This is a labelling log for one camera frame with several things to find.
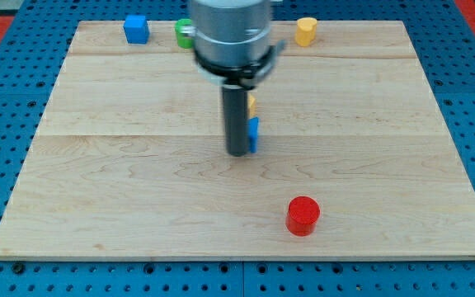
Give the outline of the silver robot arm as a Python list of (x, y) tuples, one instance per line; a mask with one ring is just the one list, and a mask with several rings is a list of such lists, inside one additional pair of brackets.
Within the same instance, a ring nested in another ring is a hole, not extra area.
[(228, 154), (249, 152), (248, 93), (276, 66), (285, 42), (270, 43), (269, 0), (191, 0), (190, 24), (178, 33), (192, 40), (195, 63), (220, 87)]

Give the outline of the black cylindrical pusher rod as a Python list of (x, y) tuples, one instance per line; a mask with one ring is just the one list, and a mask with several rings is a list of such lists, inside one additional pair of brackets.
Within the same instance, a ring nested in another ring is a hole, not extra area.
[(227, 152), (241, 157), (248, 152), (247, 91), (241, 87), (221, 87), (224, 133)]

